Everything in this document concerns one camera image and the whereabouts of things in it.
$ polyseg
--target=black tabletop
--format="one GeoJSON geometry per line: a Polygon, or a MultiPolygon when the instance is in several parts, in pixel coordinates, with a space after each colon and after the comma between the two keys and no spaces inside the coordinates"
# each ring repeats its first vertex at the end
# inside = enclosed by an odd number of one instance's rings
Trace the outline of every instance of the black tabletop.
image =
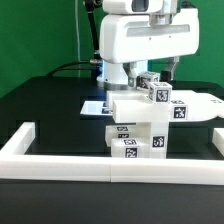
{"type": "MultiPolygon", "coordinates": [[[[224,99],[206,82],[173,82],[224,99]]],[[[84,78],[32,78],[0,100],[0,144],[24,121],[36,123],[27,154],[110,156],[105,126],[112,118],[80,116],[85,100],[105,90],[84,78]]],[[[216,118],[170,123],[168,158],[219,159],[211,142],[216,118]]],[[[172,184],[0,180],[0,223],[223,223],[224,187],[172,184]]]]}

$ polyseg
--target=black surface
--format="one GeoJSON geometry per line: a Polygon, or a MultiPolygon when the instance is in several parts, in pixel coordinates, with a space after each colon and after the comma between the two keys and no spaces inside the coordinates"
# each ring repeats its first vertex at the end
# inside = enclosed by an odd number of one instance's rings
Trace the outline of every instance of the black surface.
{"type": "MultiPolygon", "coordinates": [[[[224,99],[216,84],[172,85],[224,99]]],[[[109,156],[104,129],[113,121],[80,117],[87,99],[105,99],[90,79],[30,79],[0,100],[0,144],[23,121],[35,121],[38,137],[29,154],[109,156]]],[[[168,157],[223,159],[211,143],[214,127],[224,121],[170,123],[168,157]]],[[[223,186],[0,180],[3,224],[223,223],[223,206],[223,186]]]]}

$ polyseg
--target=stacked blocks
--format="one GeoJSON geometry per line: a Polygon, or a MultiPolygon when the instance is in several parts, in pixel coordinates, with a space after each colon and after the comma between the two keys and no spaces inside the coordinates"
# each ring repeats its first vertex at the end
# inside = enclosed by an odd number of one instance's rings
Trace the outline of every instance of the stacked blocks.
{"type": "MultiPolygon", "coordinates": [[[[158,107],[155,104],[168,106],[170,104],[172,86],[166,82],[158,82],[158,73],[142,73],[140,75],[140,89],[148,91],[148,100],[146,105],[150,103],[153,108],[158,107]]],[[[187,115],[187,107],[181,101],[172,102],[172,116],[175,119],[185,119],[187,115]]],[[[168,111],[168,107],[163,106],[160,109],[168,111]]],[[[122,116],[130,116],[130,110],[119,111],[122,116]]],[[[167,121],[159,120],[147,123],[147,118],[143,117],[141,125],[129,126],[107,126],[106,127],[106,143],[111,146],[112,157],[123,158],[166,158],[167,142],[168,142],[168,114],[167,121]]]]}

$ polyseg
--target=black cable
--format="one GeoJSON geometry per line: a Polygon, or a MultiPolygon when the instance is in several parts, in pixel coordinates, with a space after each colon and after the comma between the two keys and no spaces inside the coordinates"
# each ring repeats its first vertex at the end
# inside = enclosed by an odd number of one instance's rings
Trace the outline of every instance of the black cable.
{"type": "Polygon", "coordinates": [[[53,76],[53,74],[54,74],[55,72],[57,72],[57,71],[60,70],[60,69],[63,69],[63,68],[69,67],[69,66],[83,65],[83,64],[89,64],[89,61],[79,61],[79,62],[71,62],[71,63],[63,64],[63,65],[61,65],[61,66],[55,68],[54,70],[48,72],[45,76],[46,76],[46,77],[51,77],[51,76],[53,76]]]}
{"type": "Polygon", "coordinates": [[[191,2],[189,1],[184,1],[182,2],[182,8],[196,8],[191,2]]]}
{"type": "Polygon", "coordinates": [[[55,73],[60,71],[91,71],[95,70],[96,68],[61,68],[58,70],[54,70],[54,72],[48,73],[46,77],[52,77],[55,73]]]}

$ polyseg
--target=white border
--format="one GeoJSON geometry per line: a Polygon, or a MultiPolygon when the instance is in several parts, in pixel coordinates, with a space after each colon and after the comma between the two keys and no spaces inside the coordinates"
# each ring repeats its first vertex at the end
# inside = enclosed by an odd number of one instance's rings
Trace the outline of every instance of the white border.
{"type": "Polygon", "coordinates": [[[224,162],[24,155],[35,138],[26,122],[0,151],[0,178],[224,185],[224,162]]]}

